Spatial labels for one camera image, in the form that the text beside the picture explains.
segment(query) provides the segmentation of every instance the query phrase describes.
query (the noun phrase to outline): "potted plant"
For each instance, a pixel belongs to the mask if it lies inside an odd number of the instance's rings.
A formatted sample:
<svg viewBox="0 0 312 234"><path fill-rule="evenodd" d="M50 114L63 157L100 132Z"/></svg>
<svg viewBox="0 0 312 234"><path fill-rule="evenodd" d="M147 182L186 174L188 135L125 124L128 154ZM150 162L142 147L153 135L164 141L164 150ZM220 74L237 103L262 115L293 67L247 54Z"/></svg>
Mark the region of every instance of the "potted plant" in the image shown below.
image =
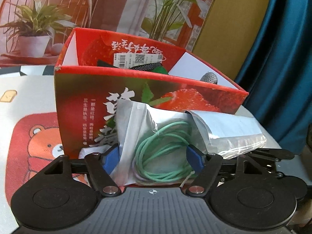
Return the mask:
<svg viewBox="0 0 312 234"><path fill-rule="evenodd" d="M70 21L71 16L64 14L60 6L47 5L40 0L33 0L33 8L15 6L20 10L15 12L18 20L0 28L7 27L4 33L9 33L8 40L18 36L23 57L43 57L50 38L53 39L56 33L65 34L66 28L75 27Z"/></svg>
<svg viewBox="0 0 312 234"><path fill-rule="evenodd" d="M208 10L202 0L154 0L154 15L145 17L141 28L150 39L162 41L171 30L180 29L184 23L192 28L190 19L184 6L186 3L196 3L201 11Z"/></svg>

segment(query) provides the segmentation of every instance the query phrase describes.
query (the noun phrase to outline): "barcode label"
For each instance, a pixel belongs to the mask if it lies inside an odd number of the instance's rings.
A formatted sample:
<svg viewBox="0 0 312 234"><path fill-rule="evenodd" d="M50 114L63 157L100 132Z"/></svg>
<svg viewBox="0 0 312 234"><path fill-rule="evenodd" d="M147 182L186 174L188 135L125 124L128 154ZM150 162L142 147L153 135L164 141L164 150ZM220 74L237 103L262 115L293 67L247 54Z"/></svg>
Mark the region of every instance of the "barcode label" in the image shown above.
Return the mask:
<svg viewBox="0 0 312 234"><path fill-rule="evenodd" d="M162 54L115 53L113 65L117 68L132 68L138 65L162 61Z"/></svg>
<svg viewBox="0 0 312 234"><path fill-rule="evenodd" d="M126 55L125 54L121 54L120 56L119 56L119 67L120 68L125 68L125 66L126 66Z"/></svg>
<svg viewBox="0 0 312 234"><path fill-rule="evenodd" d="M136 54L135 55L135 64L144 63L145 55L144 54Z"/></svg>

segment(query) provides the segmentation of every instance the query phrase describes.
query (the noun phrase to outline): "strawberry print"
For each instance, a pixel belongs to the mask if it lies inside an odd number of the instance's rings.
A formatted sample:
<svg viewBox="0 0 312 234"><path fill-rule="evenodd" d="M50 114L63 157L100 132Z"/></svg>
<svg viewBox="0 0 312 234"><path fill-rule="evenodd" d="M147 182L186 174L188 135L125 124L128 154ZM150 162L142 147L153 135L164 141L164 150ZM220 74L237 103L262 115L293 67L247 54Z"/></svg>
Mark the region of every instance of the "strawberry print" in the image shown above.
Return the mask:
<svg viewBox="0 0 312 234"><path fill-rule="evenodd" d="M168 92L163 97L171 97L165 103L155 105L155 108L183 112L183 110L201 110L220 112L220 109L211 105L204 97L195 89L180 89Z"/></svg>
<svg viewBox="0 0 312 234"><path fill-rule="evenodd" d="M107 46L102 37L93 40L82 54L82 66L96 66L98 60L113 64L113 54L111 46Z"/></svg>

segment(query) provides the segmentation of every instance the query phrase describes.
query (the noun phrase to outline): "teal curtain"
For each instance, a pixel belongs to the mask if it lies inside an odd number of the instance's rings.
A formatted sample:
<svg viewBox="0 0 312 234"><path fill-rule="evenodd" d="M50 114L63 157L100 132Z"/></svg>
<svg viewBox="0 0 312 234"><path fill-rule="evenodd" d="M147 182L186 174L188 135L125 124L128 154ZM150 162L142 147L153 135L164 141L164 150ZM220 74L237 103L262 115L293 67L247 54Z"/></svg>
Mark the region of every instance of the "teal curtain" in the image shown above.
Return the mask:
<svg viewBox="0 0 312 234"><path fill-rule="evenodd" d="M300 153L312 122L312 0L270 0L235 81L244 106L282 148Z"/></svg>

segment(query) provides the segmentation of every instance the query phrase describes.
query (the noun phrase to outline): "coiled green wire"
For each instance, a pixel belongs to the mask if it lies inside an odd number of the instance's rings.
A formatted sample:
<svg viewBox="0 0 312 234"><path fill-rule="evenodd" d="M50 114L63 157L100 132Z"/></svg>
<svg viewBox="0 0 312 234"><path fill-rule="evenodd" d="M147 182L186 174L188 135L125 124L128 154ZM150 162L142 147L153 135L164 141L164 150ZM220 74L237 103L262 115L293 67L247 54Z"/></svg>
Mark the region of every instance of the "coiled green wire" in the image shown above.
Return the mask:
<svg viewBox="0 0 312 234"><path fill-rule="evenodd" d="M187 126L189 133L181 129L174 129L172 127L184 125ZM135 150L135 169L142 178L146 178L155 182L168 183L185 178L193 170L185 157L185 163L177 170L169 173L151 173L144 168L153 159L167 155L181 147L189 145L191 125L186 121L177 121L164 126L152 136L142 141ZM165 137L173 139L161 148L158 145Z"/></svg>

